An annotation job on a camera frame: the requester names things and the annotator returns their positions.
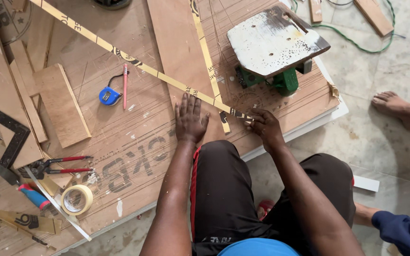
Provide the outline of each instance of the red-handled pliers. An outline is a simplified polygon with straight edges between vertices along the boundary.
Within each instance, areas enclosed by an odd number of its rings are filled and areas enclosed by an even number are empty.
[[[93,157],[92,156],[73,156],[73,157],[49,159],[45,161],[44,163],[39,164],[37,167],[35,167],[36,173],[34,173],[34,175],[43,176],[42,175],[43,171],[45,171],[48,174],[63,174],[63,173],[77,173],[77,172],[93,171],[94,168],[52,170],[48,167],[51,163],[68,162],[68,161],[82,160],[82,159],[88,159],[88,158],[93,158]]]

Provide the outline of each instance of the pink pencil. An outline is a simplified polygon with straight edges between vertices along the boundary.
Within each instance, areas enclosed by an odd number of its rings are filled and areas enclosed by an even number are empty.
[[[124,82],[123,82],[123,87],[122,87],[122,108],[126,109],[126,88],[128,87],[128,65],[124,64]]]

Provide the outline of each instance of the pliers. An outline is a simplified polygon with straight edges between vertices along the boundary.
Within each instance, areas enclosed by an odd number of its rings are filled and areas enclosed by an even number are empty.
[[[34,176],[42,179],[45,171],[48,174],[64,174],[64,173],[77,173],[77,172],[89,172],[93,171],[94,168],[81,168],[81,169],[62,169],[62,170],[52,170],[49,168],[51,163],[59,163],[59,162],[68,162],[74,160],[82,160],[93,158],[92,156],[73,156],[73,157],[65,157],[65,158],[57,158],[57,159],[49,159],[45,162],[36,161],[32,164],[32,172]]]

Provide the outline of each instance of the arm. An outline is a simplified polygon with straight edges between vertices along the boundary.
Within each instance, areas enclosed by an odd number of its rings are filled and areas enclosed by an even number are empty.
[[[262,109],[253,110],[248,130],[262,138],[286,187],[293,210],[320,255],[364,255],[352,230],[289,151],[278,120]]]
[[[187,203],[196,144],[205,134],[210,114],[200,121],[201,100],[183,95],[175,105],[178,145],[159,192],[156,217],[140,255],[192,255]]]

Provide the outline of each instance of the black shorts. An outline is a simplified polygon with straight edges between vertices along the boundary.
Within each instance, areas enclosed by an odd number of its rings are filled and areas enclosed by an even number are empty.
[[[312,155],[300,166],[352,227],[355,205],[350,167],[328,154]],[[260,221],[251,184],[248,167],[232,143],[208,142],[196,151],[191,180],[193,255],[217,255],[234,242],[255,237],[279,240],[303,256],[316,255],[286,190]]]

